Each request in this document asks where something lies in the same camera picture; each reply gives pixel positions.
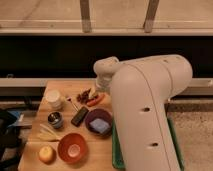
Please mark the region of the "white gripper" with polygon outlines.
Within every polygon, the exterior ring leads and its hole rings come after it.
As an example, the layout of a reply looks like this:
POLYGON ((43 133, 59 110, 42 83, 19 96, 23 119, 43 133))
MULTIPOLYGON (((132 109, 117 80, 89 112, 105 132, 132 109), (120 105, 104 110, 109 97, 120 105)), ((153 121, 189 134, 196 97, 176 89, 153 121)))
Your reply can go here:
MULTIPOLYGON (((110 83, 111 83, 110 77, 97 77, 95 82, 96 90, 99 92, 109 93, 110 83)), ((93 99, 97 95, 96 90, 94 88, 90 89, 89 99, 93 99)))

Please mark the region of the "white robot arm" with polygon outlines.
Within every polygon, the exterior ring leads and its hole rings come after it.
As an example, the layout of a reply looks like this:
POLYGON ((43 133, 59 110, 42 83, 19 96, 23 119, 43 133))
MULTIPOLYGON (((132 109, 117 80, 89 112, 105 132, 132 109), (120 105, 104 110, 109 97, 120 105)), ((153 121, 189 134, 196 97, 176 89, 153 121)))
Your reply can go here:
POLYGON ((96 61, 93 70, 96 89, 111 96, 126 171, 181 171, 164 104, 189 86, 188 60, 177 54, 108 57, 96 61))

